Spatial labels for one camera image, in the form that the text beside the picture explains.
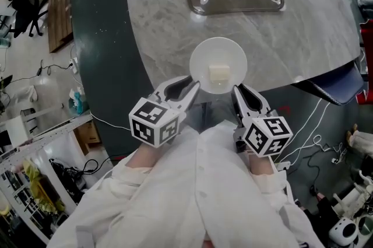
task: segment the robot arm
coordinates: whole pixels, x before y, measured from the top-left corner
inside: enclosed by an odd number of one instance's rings
[[[245,151],[247,145],[258,157],[282,153],[293,136],[285,118],[249,86],[234,86],[232,100],[239,123],[233,134],[237,152]]]
[[[130,112],[132,136],[155,148],[173,139],[199,89],[200,83],[193,82],[191,76],[160,84]],[[293,136],[284,117],[278,116],[260,93],[246,85],[234,86],[231,95],[239,122],[233,135],[237,151],[246,150],[248,145],[259,157],[280,154]]]
[[[193,105],[200,83],[180,76],[161,83],[147,98],[141,98],[129,113],[132,136],[155,148],[173,139],[186,111]]]

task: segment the cable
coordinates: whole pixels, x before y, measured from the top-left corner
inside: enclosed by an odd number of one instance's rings
[[[74,75],[72,75],[72,78],[75,80],[76,83],[80,84],[83,86],[83,84],[81,82],[79,82],[78,80],[75,79]]]
[[[130,130],[131,130],[131,129],[129,129],[129,128],[121,127],[120,125],[109,124],[107,121],[104,121],[104,120],[102,120],[102,119],[100,119],[100,118],[94,116],[94,115],[92,114],[92,112],[90,112],[90,114],[91,114],[92,117],[94,117],[96,120],[102,121],[103,123],[106,123],[106,124],[108,124],[108,125],[110,125],[110,126],[112,126],[112,127],[114,127],[114,128],[125,129],[125,130],[127,130],[127,131],[130,131]]]
[[[320,168],[318,165],[310,165],[310,162],[311,162],[312,158],[313,158],[317,153],[320,153],[320,152],[335,152],[335,153],[336,153],[336,151],[329,151],[328,149],[327,149],[327,150],[324,150],[323,148],[324,148],[325,146],[328,146],[328,147],[330,148],[330,146],[329,146],[328,144],[325,144],[321,149],[318,149],[317,151],[313,152],[312,154],[310,154],[310,155],[308,155],[308,156],[304,156],[304,157],[301,159],[301,161],[302,161],[302,160],[304,160],[304,159],[309,158],[309,160],[308,160],[308,162],[307,162],[307,166],[308,166],[309,168],[317,168],[317,169],[318,169],[318,173],[317,173],[316,177],[314,178],[314,181],[312,182],[312,185],[313,185],[314,187],[315,187],[315,183],[316,183],[316,181],[317,181],[317,179],[318,179],[318,177],[319,177],[319,175],[320,175],[321,168]],[[296,172],[300,167],[301,167],[301,164],[300,164],[296,169],[294,169],[292,172],[287,173],[286,176],[290,176],[290,175],[292,175],[292,174],[293,174],[294,172]]]
[[[71,46],[71,49],[70,49],[70,59],[73,60],[73,57],[72,57],[72,49],[75,47],[75,44]],[[83,84],[81,82],[79,82],[78,80],[76,80],[76,78],[74,77],[75,74],[72,73],[72,78],[75,80],[76,83],[80,84],[83,86]]]
[[[89,159],[86,163],[85,163],[85,165],[84,165],[84,167],[83,167],[83,170],[82,171],[84,171],[85,170],[85,168],[86,168],[86,166],[87,166],[87,164],[90,162],[90,161],[95,161],[95,163],[96,163],[96,168],[98,167],[98,161],[96,161],[95,159]]]
[[[58,68],[61,68],[61,69],[69,69],[71,67],[71,64],[69,64],[69,66],[66,67],[66,68],[64,68],[64,67],[62,67],[58,64],[51,64],[51,65],[47,65],[46,67],[44,67],[43,66],[43,60],[41,60],[40,61],[40,68],[39,68],[39,71],[40,71],[39,75],[41,74],[41,69],[47,69],[47,74],[48,74],[48,76],[50,76],[51,75],[51,67],[58,67]]]
[[[303,130],[303,128],[305,127],[305,125],[307,124],[307,122],[309,121],[309,119],[312,117],[312,115],[314,115],[314,113],[315,113],[317,107],[319,106],[319,103],[321,102],[321,100],[322,100],[322,99],[319,99],[319,101],[317,102],[317,104],[316,104],[314,110],[313,110],[312,113],[309,115],[309,117],[308,117],[307,120],[305,121],[304,125],[299,129],[299,131],[295,134],[295,136],[293,137],[293,139],[292,139],[292,140],[291,140],[291,141],[290,141],[290,142],[285,146],[285,148],[288,147],[288,146],[289,146],[289,145],[294,141],[294,139],[295,139],[296,136],[300,133],[300,131]],[[277,156],[277,158],[274,160],[274,162],[277,161],[277,159],[280,157],[280,155],[281,155],[281,154],[279,154],[279,155]]]
[[[309,148],[309,147],[312,147],[312,146],[314,146],[314,145],[318,145],[318,144],[319,144],[319,142],[321,141],[321,136],[320,136],[320,135],[316,135],[316,136],[314,136],[314,138],[313,138],[313,142],[314,142],[314,143],[313,143],[312,145],[307,145],[307,146],[305,146],[305,144],[307,143],[307,141],[309,140],[309,138],[313,135],[313,133],[315,132],[315,130],[319,127],[319,125],[320,125],[320,123],[321,123],[321,121],[322,121],[322,119],[323,119],[323,117],[324,117],[325,111],[326,111],[326,109],[328,108],[329,105],[330,105],[330,103],[326,104],[326,106],[325,106],[325,108],[324,108],[324,111],[322,112],[322,115],[321,115],[321,117],[320,117],[319,123],[318,123],[317,126],[312,130],[312,132],[310,133],[310,135],[309,135],[309,136],[307,137],[307,139],[304,141],[303,145],[302,145],[301,147],[296,148],[295,150],[293,150],[290,154],[286,155],[284,158],[281,159],[280,162],[284,161],[287,157],[291,156],[291,155],[294,154],[295,152],[298,152],[297,158],[295,159],[295,161],[294,161],[293,163],[290,164],[290,166],[292,166],[292,165],[294,165],[294,164],[298,161],[298,158],[299,158],[300,152],[301,152],[301,150],[302,150],[303,148]],[[315,143],[315,140],[314,140],[314,139],[315,139],[317,136],[320,137],[320,140],[319,140],[317,143]]]
[[[20,80],[28,80],[28,79],[32,79],[32,78],[38,77],[38,76],[41,75],[41,72],[44,69],[47,69],[47,74],[48,74],[48,76],[50,76],[51,75],[51,67],[58,67],[58,68],[61,68],[61,69],[69,69],[71,66],[72,66],[72,64],[69,64],[68,67],[64,68],[64,67],[62,67],[62,66],[60,66],[58,64],[51,64],[51,65],[47,65],[46,67],[44,67],[43,66],[43,60],[40,60],[40,67],[37,70],[35,76],[29,77],[29,78],[20,78],[20,79],[17,79],[17,80],[13,80],[11,83],[14,83],[14,82],[17,82],[17,81],[20,81]]]
[[[118,157],[118,156],[128,156],[128,155],[126,155],[126,154],[124,154],[124,153],[119,153],[119,154],[117,154],[117,155],[110,155],[110,156],[107,157],[105,160],[103,160],[103,162],[101,163],[100,167],[99,167],[97,170],[95,170],[93,173],[98,172],[98,171],[101,169],[101,167],[103,167],[103,164],[106,162],[106,160],[109,160],[109,159],[112,158],[112,157]]]
[[[363,48],[361,48],[361,47],[360,47],[360,50],[361,50],[361,52],[363,52],[363,57],[361,57],[361,59],[360,59],[360,63],[362,63],[362,61],[365,58],[365,52],[364,52]]]
[[[333,148],[334,146],[330,146],[329,144],[324,144],[323,146],[321,146],[321,149],[319,149],[318,151],[323,151],[323,152],[327,152],[327,151],[329,151],[329,149],[330,148]],[[309,158],[310,156],[312,156],[312,154],[310,154],[310,155],[308,155],[308,156],[304,156],[304,157],[302,157],[301,158],[301,162],[304,160],[304,159],[307,159],[307,158]],[[286,175],[287,176],[289,176],[289,175],[291,175],[291,174],[293,174],[294,172],[296,172],[299,168],[301,167],[301,163],[298,165],[298,167],[296,168],[296,169],[294,169],[292,172],[290,172],[290,173],[287,173]]]
[[[72,49],[75,47],[75,44],[71,46],[71,49],[70,49],[70,59],[72,59]]]
[[[49,159],[54,172],[58,176],[64,188],[67,190],[71,198],[75,203],[79,203],[83,197],[83,192],[78,188],[76,175],[79,173],[79,169],[73,167],[67,167],[63,162],[54,159]]]
[[[4,61],[4,69],[1,70],[2,73],[4,73],[6,69],[6,52],[8,52],[8,49],[9,47],[5,49],[5,61]]]
[[[29,77],[29,78],[20,78],[20,79],[17,79],[17,80],[13,80],[11,83],[14,83],[14,82],[17,82],[17,81],[20,81],[20,80],[32,79],[32,78],[35,78],[35,77],[37,77],[37,75]]]

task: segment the white cable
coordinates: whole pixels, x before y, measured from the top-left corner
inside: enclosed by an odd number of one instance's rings
[[[328,106],[330,105],[330,103],[326,104],[325,108],[324,108],[324,111],[322,112],[322,115],[320,117],[320,120],[319,120],[319,123],[317,124],[317,126],[312,130],[312,132],[310,133],[310,135],[307,137],[307,139],[304,141],[303,145],[299,148],[296,148],[295,150],[293,150],[290,154],[288,154],[287,156],[285,156],[283,159],[281,159],[280,163],[282,161],[284,161],[287,157],[291,156],[292,154],[294,154],[295,152],[298,152],[298,155],[297,155],[297,158],[295,159],[295,161],[293,163],[290,164],[290,166],[294,165],[297,161],[298,161],[298,158],[299,158],[299,155],[300,155],[300,152],[303,148],[309,148],[309,147],[312,147],[314,145],[320,145],[319,142],[321,141],[321,136],[320,135],[316,135],[314,136],[314,139],[319,136],[320,137],[320,140],[318,142],[315,142],[312,144],[312,145],[307,145],[305,146],[305,144],[307,143],[307,141],[309,140],[309,138],[313,135],[313,133],[316,131],[316,129],[319,127],[323,117],[324,117],[324,114],[325,114],[325,111],[326,109],[328,108]]]
[[[72,78],[75,80],[76,83],[79,83],[80,85],[83,86],[83,84],[81,82],[79,82],[78,80],[75,79],[74,75],[72,75]]]
[[[125,130],[127,130],[127,131],[130,131],[130,130],[131,130],[131,129],[129,129],[129,128],[121,127],[121,126],[119,126],[119,125],[109,124],[107,121],[104,121],[104,120],[102,120],[102,119],[100,119],[100,118],[94,116],[94,115],[92,114],[92,112],[90,112],[90,114],[91,114],[91,115],[92,115],[96,120],[102,121],[103,123],[106,123],[106,124],[108,124],[108,125],[111,125],[111,126],[114,127],[114,128],[125,129]]]
[[[300,130],[295,134],[295,136],[293,137],[293,139],[291,139],[291,141],[290,141],[290,142],[285,146],[285,148],[288,147],[289,144],[291,144],[291,143],[293,142],[293,140],[296,138],[296,136],[299,134],[299,132],[303,130],[303,128],[305,127],[305,125],[307,124],[307,122],[309,121],[309,119],[312,117],[312,115],[314,115],[314,113],[315,113],[315,111],[316,111],[316,109],[317,109],[317,106],[319,106],[319,103],[321,102],[321,100],[322,100],[322,99],[319,99],[319,101],[317,102],[317,104],[316,104],[314,110],[312,111],[312,113],[309,115],[309,117],[308,117],[307,120],[305,121],[303,127],[300,128]],[[274,162],[277,161],[277,159],[280,157],[280,155],[281,155],[281,154],[279,154],[279,155],[277,156],[277,158],[274,160]]]
[[[339,159],[338,159],[337,164],[339,164],[340,162],[342,162],[344,155],[347,153],[347,148],[345,148],[343,152],[341,152],[341,149],[342,149],[342,142],[339,144],[340,155],[339,155]]]
[[[360,59],[360,63],[361,63],[365,58],[365,52],[364,52],[363,48],[360,48],[360,50],[361,50],[361,52],[363,52],[363,57],[361,57],[361,59]]]

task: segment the cardboard box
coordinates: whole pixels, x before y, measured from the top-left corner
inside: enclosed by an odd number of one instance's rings
[[[82,141],[86,144],[100,143],[101,139],[98,135],[96,126],[92,121],[85,123],[77,128],[78,133]]]

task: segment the sleeve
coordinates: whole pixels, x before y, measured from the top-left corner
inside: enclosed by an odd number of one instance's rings
[[[126,167],[131,156],[121,160],[87,191],[75,211],[57,229],[48,248],[89,247],[86,243],[78,244],[78,239],[82,238],[81,231],[84,231],[83,241],[86,242],[89,238],[97,242],[108,231],[111,221],[123,211],[152,169]]]
[[[271,175],[251,174],[251,176],[263,196],[293,233],[300,247],[324,247],[315,234],[307,216],[295,205],[290,185],[286,180],[286,171],[276,172]]]

